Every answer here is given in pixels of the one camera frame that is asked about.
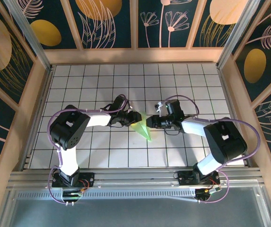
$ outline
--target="green triangular prism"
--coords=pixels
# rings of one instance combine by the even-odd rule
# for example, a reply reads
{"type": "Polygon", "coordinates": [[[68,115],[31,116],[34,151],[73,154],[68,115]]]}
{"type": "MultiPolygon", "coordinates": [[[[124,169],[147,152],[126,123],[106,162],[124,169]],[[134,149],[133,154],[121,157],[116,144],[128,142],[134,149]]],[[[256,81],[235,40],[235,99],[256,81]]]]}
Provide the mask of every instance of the green triangular prism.
{"type": "Polygon", "coordinates": [[[151,141],[150,137],[150,129],[146,125],[146,114],[144,112],[140,112],[141,114],[141,121],[134,123],[131,125],[131,128],[135,130],[139,135],[144,137],[145,139],[151,141]]]}

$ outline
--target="white tiled floor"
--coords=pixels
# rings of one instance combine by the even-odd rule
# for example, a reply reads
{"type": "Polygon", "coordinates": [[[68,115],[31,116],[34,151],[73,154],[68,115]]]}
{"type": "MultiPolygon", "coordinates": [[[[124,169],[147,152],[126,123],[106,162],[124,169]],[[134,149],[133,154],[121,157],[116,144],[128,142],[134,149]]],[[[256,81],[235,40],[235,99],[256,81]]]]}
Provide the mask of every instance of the white tiled floor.
{"type": "MultiPolygon", "coordinates": [[[[98,109],[122,93],[135,110],[147,115],[157,114],[154,105],[158,101],[179,94],[195,100],[201,118],[230,116],[215,64],[56,66],[29,168],[59,163],[46,133],[55,112],[69,104],[98,109]]],[[[185,114],[196,113],[190,101],[180,98],[180,103],[185,114]]],[[[126,127],[86,128],[77,146],[78,164],[81,168],[192,166],[210,152],[206,139],[197,135],[166,135],[163,130],[151,129],[151,137],[148,142],[126,127]]]]}

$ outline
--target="green object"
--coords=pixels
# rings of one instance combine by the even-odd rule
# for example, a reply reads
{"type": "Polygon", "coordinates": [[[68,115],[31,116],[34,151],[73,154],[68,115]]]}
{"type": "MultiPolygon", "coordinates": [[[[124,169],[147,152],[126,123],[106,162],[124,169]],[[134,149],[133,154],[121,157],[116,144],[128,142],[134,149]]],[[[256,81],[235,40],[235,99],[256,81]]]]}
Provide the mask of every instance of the green object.
{"type": "Polygon", "coordinates": [[[146,125],[146,118],[147,118],[146,113],[140,112],[140,114],[141,114],[141,121],[132,124],[130,127],[133,130],[135,130],[138,134],[140,134],[142,137],[151,141],[150,129],[146,125]]]}

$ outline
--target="grid tile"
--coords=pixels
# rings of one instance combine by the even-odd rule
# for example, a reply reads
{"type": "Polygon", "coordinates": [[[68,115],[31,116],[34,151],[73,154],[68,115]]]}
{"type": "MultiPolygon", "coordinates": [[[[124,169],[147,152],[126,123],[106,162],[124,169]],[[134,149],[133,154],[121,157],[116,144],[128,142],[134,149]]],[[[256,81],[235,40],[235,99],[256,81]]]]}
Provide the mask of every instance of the grid tile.
{"type": "MultiPolygon", "coordinates": [[[[154,108],[161,99],[184,95],[200,108],[200,118],[230,117],[214,64],[117,64],[57,66],[37,133],[29,168],[58,165],[58,154],[47,138],[50,117],[67,105],[99,109],[125,94],[136,111],[158,114],[154,108]]],[[[195,114],[195,106],[179,97],[185,114],[195,114]]],[[[165,106],[162,115],[166,115],[165,106]]],[[[210,148],[205,137],[178,134],[168,129],[150,129],[152,142],[131,127],[87,127],[77,146],[81,168],[126,168],[192,166],[210,148]]],[[[243,165],[237,162],[231,165],[243,165]]]]}

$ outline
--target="green pyramid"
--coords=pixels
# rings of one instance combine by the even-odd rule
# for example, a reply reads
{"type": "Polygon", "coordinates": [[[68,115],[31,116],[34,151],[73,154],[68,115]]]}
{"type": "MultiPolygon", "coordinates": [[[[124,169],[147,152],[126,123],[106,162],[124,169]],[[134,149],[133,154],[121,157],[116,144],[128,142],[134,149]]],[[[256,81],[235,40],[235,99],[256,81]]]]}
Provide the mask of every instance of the green pyramid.
{"type": "Polygon", "coordinates": [[[138,134],[140,134],[142,137],[146,138],[147,140],[151,141],[150,137],[150,129],[146,125],[146,113],[140,112],[141,114],[141,121],[134,123],[131,125],[131,128],[135,130],[138,134]]]}

